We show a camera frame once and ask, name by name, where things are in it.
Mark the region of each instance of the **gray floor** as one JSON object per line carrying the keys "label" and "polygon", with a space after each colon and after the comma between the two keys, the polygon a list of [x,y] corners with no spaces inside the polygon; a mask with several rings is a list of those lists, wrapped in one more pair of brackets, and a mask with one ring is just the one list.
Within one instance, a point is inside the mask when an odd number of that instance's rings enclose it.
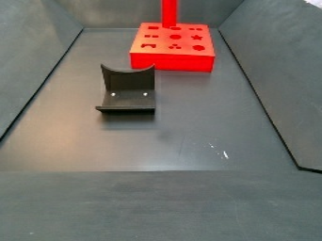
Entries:
{"label": "gray floor", "polygon": [[0,146],[1,170],[295,170],[217,30],[215,71],[157,72],[153,115],[101,115],[98,65],[136,30],[86,29]]}
{"label": "gray floor", "polygon": [[10,173],[6,241],[320,241],[322,179],[308,172]]}
{"label": "gray floor", "polygon": [[[102,118],[98,63],[128,67],[135,30],[85,30],[1,142],[0,240],[320,240],[320,175],[212,34],[215,72],[157,72],[155,118]],[[96,171],[157,169],[195,170]]]}

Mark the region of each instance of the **circular hole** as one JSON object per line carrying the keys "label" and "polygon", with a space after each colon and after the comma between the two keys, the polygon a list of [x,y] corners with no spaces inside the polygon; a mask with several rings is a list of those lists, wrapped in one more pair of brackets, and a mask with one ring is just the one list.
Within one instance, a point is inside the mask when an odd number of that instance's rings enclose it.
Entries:
{"label": "circular hole", "polygon": [[172,35],[169,35],[169,38],[171,38],[172,40],[179,40],[179,39],[181,38],[181,36],[177,35],[177,34],[172,34]]}
{"label": "circular hole", "polygon": [[204,47],[203,47],[201,45],[193,45],[192,48],[193,48],[193,50],[196,50],[196,51],[204,50]]}

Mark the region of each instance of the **star-shaped hole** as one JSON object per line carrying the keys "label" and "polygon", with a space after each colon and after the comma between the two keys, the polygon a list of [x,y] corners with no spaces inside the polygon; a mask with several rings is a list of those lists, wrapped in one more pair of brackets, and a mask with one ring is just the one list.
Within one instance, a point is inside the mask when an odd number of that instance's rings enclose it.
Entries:
{"label": "star-shaped hole", "polygon": [[203,39],[203,37],[199,36],[199,35],[193,35],[193,36],[191,36],[191,38],[192,38],[192,40],[201,40]]}

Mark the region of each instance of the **black object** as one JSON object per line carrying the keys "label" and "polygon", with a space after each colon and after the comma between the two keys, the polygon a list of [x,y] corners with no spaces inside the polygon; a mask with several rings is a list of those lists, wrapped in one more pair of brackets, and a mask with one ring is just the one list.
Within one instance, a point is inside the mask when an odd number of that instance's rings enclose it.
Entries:
{"label": "black object", "polygon": [[108,111],[155,111],[155,66],[135,71],[120,72],[100,65],[105,96],[96,110]]}

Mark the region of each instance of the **shape-shaped hole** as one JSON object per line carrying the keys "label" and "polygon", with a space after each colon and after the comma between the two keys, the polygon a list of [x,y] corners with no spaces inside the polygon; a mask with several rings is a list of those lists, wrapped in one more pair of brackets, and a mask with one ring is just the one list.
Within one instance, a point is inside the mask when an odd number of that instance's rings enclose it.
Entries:
{"label": "shape-shaped hole", "polygon": [[204,47],[203,47],[201,45],[193,45],[192,48],[193,48],[193,50],[196,50],[196,51],[204,50]]}
{"label": "shape-shaped hole", "polygon": [[169,29],[171,29],[171,30],[181,30],[181,28],[177,27],[177,26],[169,26]]}
{"label": "shape-shaped hole", "polygon": [[169,38],[171,38],[172,40],[179,40],[179,39],[181,38],[181,35],[179,35],[179,34],[172,34],[172,35],[169,35]]}
{"label": "shape-shaped hole", "polygon": [[171,46],[168,46],[169,49],[181,49],[181,47],[173,43]]}
{"label": "shape-shaped hole", "polygon": [[201,40],[203,39],[203,36],[199,36],[199,35],[193,35],[191,36],[192,40]]}
{"label": "shape-shaped hole", "polygon": [[156,44],[155,43],[143,43],[140,48],[144,48],[144,47],[151,47],[152,49],[156,48]]}

